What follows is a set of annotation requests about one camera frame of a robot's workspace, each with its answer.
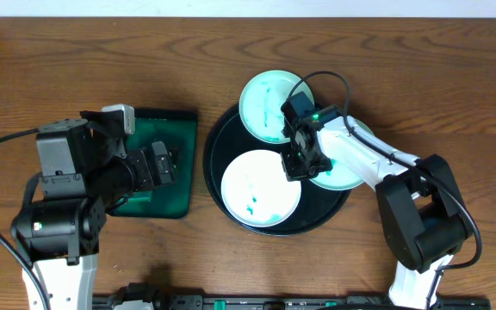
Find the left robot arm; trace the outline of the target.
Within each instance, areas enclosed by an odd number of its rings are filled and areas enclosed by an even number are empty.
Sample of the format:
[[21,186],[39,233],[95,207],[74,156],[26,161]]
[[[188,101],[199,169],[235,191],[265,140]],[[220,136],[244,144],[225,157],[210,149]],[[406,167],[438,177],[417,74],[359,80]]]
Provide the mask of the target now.
[[126,137],[121,124],[85,119],[40,128],[41,172],[11,225],[30,308],[90,309],[107,213],[135,192],[173,182],[163,142],[128,151]]

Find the green rectangular tray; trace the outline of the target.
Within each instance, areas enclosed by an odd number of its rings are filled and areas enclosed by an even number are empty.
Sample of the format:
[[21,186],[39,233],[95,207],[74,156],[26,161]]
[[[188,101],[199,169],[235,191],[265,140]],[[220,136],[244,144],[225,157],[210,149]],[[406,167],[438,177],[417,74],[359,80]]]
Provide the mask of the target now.
[[198,116],[193,111],[140,108],[128,150],[146,152],[152,188],[121,199],[109,213],[116,217],[178,220],[189,211]]

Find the white plate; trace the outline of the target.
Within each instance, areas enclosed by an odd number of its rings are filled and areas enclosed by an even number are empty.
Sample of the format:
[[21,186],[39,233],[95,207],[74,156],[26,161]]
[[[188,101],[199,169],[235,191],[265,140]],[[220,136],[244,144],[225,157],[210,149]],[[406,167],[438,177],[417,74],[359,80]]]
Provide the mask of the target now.
[[301,200],[301,183],[288,181],[282,158],[270,150],[237,156],[221,179],[221,199],[232,217],[247,226],[271,227],[284,222]]

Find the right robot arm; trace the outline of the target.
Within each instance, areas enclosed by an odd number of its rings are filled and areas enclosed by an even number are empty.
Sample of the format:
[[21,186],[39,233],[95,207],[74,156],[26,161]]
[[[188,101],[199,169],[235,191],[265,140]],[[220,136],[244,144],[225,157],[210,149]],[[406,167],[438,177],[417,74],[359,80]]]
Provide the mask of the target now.
[[336,112],[287,116],[283,132],[291,144],[283,157],[289,179],[314,178],[338,162],[374,190],[384,237],[398,261],[388,292],[395,306],[436,306],[438,284],[456,269],[453,256],[467,239],[474,238],[476,252],[460,268],[480,259],[479,229],[442,157],[402,152]]

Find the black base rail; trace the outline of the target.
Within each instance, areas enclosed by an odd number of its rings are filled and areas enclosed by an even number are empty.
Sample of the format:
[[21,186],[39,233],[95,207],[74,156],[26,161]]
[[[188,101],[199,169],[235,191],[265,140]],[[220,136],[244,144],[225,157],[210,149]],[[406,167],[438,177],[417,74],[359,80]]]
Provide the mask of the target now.
[[340,298],[282,298],[272,296],[207,296],[165,292],[150,284],[131,283],[112,295],[96,295],[96,310],[318,310],[318,309],[395,309],[382,295],[351,295]]

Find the mint plate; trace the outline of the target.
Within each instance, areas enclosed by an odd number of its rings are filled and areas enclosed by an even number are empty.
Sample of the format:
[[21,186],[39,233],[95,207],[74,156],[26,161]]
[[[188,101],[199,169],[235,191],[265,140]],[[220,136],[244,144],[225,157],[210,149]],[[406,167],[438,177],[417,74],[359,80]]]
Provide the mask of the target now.
[[317,132],[317,146],[331,161],[332,169],[320,172],[311,179],[312,183],[336,191],[375,184],[376,177],[371,177],[370,172],[377,164],[377,156],[348,132],[343,117],[327,122]]
[[244,87],[239,98],[239,114],[245,129],[269,144],[284,144],[284,116],[281,106],[301,78],[282,70],[264,71]]

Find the round black tray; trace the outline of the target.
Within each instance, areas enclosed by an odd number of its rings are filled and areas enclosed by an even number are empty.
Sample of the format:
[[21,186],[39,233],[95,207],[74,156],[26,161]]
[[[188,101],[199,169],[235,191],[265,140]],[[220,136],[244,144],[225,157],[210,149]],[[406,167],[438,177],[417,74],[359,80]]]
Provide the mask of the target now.
[[302,234],[324,225],[346,203],[349,190],[289,182],[281,157],[287,149],[252,136],[238,105],[214,125],[203,153],[204,178],[219,209],[235,224],[264,235]]

